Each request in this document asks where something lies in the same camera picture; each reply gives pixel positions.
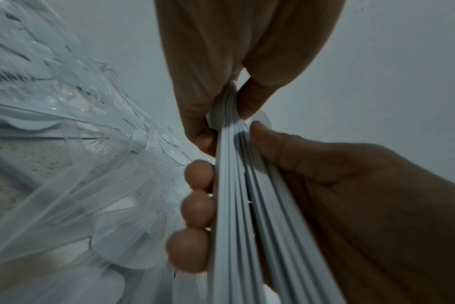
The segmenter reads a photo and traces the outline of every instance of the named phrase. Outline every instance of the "hand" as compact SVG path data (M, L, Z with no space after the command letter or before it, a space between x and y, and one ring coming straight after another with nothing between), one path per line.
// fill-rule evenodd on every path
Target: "hand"
M314 59L344 0L155 0L162 47L187 138L216 144L206 114L243 68L238 93L246 119Z
M250 138L281 169L350 303L455 303L454 184L376 145L313 142L260 123ZM196 161L185 177L187 229L167 251L179 269L200 272L216 214L214 170Z

